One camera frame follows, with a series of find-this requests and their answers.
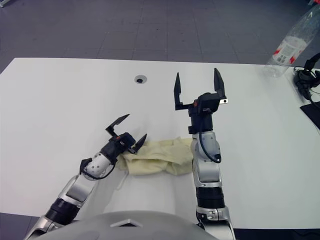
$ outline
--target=table surface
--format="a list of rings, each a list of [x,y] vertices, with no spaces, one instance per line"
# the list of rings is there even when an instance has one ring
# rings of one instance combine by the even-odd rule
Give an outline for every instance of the table surface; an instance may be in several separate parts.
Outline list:
[[[130,113],[116,132],[147,140],[189,138],[188,111],[213,92],[218,68],[229,103],[213,114],[222,154],[225,202],[235,228],[320,228],[320,132],[299,109],[292,70],[281,78],[261,65],[100,59],[16,58],[0,75],[0,212],[40,216],[80,160],[109,139],[105,127]],[[134,78],[145,75],[145,84]],[[119,210],[156,210],[195,221],[191,174],[101,181],[79,218]]]

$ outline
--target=clear plastic bottle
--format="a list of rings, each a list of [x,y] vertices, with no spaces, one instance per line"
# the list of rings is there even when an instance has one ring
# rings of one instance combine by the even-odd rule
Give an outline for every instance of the clear plastic bottle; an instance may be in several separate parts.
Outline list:
[[[264,72],[280,77],[312,42],[320,29],[320,4],[311,8],[295,24],[267,62]]]

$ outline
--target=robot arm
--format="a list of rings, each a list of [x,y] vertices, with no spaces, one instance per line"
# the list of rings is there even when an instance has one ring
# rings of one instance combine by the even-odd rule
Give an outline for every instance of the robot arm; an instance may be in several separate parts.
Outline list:
[[[234,240],[235,234],[225,205],[219,163],[222,157],[220,146],[213,132],[212,114],[219,104],[228,103],[224,82],[219,71],[214,69],[214,89],[216,93],[205,93],[192,104],[180,102],[180,77],[176,76],[174,85],[175,109],[188,109],[192,134],[191,152],[193,155],[193,178],[196,188],[196,217],[198,225],[218,239]]]
[[[147,134],[136,143],[128,132],[121,135],[114,132],[114,126],[120,124],[128,116],[129,114],[119,117],[105,129],[112,136],[108,143],[92,158],[81,161],[79,174],[69,180],[48,212],[39,218],[26,235],[25,240],[34,239],[70,224],[88,199],[97,180],[106,178],[113,171],[117,157],[125,151],[132,154],[138,152]]]

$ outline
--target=red and white label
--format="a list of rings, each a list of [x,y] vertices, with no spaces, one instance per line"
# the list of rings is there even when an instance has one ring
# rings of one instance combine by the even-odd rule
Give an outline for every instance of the red and white label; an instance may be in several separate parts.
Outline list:
[[[302,39],[287,36],[273,54],[273,59],[280,65],[290,66],[305,50],[307,44]]]

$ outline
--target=yellow cloth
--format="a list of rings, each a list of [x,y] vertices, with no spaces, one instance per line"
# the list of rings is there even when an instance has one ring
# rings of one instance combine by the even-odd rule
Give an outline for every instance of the yellow cloth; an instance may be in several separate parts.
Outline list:
[[[166,171],[173,175],[192,171],[192,139],[147,141],[137,154],[126,152],[118,156],[116,167],[131,175],[148,175]]]

